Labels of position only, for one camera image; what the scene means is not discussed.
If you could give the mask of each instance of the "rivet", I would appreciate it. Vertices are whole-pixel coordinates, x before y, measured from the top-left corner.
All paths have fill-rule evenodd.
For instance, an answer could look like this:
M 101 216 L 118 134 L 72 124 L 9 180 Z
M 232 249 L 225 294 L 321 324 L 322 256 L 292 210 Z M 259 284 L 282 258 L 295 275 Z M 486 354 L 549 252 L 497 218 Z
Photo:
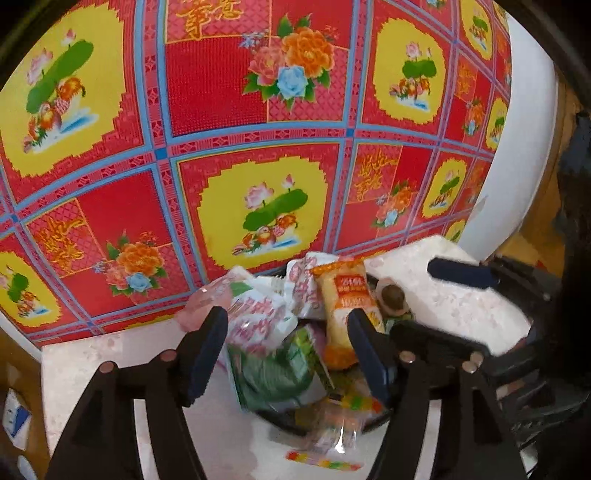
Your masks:
M 172 362 L 177 357 L 176 350 L 165 350 L 160 354 L 160 359 L 163 362 Z
M 99 367 L 99 372 L 102 374 L 108 374 L 113 371 L 115 364 L 113 362 L 103 362 Z
M 465 361 L 464 363 L 462 363 L 462 370 L 464 370 L 464 372 L 472 374 L 476 372 L 476 370 L 478 370 L 478 367 L 474 362 Z
M 416 355 L 412 352 L 409 352 L 408 350 L 400 352 L 398 358 L 401 362 L 404 362 L 405 364 L 411 364 L 417 359 Z
M 472 354 L 470 355 L 470 362 L 476 364 L 477 367 L 480 367 L 482 365 L 482 362 L 484 361 L 484 355 L 482 355 L 482 352 L 472 352 Z

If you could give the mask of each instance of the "plastic food packaging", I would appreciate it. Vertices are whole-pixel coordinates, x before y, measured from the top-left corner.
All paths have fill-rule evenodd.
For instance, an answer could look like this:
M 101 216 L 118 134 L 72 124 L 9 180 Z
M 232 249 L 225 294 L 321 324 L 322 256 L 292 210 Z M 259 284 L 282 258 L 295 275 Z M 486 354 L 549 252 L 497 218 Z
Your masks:
M 282 412 L 318 402 L 334 390 L 306 328 L 265 357 L 233 345 L 227 350 L 228 375 L 243 410 Z
M 314 267 L 311 270 L 322 291 L 327 313 L 327 345 L 324 362 L 329 370 L 343 370 L 357 363 L 347 333 L 347 316 L 361 308 L 374 328 L 384 333 L 379 308 L 369 292 L 365 266 L 359 261 L 342 261 Z
M 374 404 L 371 398 L 331 395 L 322 402 L 306 447 L 288 452 L 285 458 L 343 472 L 359 470 L 363 463 L 357 438 Z
M 284 297 L 291 311 L 308 320 L 326 320 L 326 312 L 314 276 L 310 269 L 317 265 L 336 262 L 336 255 L 323 252 L 308 252 L 304 258 L 287 264 Z
M 242 267 L 197 290 L 175 319 L 187 332 L 198 330 L 213 306 L 228 312 L 226 343 L 248 353 L 275 351 L 297 327 L 284 298 Z
M 414 314 L 406 302 L 404 290 L 390 277 L 381 278 L 375 288 L 375 297 L 385 315 L 386 333 L 400 320 L 414 320 Z

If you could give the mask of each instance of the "snack wrapper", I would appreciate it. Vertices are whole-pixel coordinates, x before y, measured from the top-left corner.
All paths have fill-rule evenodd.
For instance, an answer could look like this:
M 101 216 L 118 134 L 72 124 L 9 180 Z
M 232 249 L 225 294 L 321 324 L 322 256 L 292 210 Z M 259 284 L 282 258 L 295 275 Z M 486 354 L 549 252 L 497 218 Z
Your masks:
M 336 255 L 308 252 L 304 258 L 291 260 L 287 264 L 283 295 L 288 307 L 298 318 L 326 320 L 322 296 L 310 269 L 338 259 Z
M 307 436 L 303 450 L 292 450 L 285 458 L 342 472 L 363 467 L 357 438 L 366 417 L 374 408 L 371 398 L 331 395 L 322 403 L 314 429 Z
M 227 353 L 230 382 L 243 410 L 282 412 L 317 402 L 334 390 L 306 328 L 265 357 L 233 345 Z
M 242 267 L 197 290 L 175 319 L 186 332 L 198 330 L 213 306 L 228 312 L 226 343 L 247 353 L 273 352 L 297 327 L 284 298 Z
M 310 271 L 320 286 L 327 313 L 324 362 L 331 370 L 349 368 L 357 363 L 347 333 L 347 316 L 351 310 L 363 309 L 374 328 L 384 333 L 382 315 L 369 292 L 363 261 L 335 262 Z

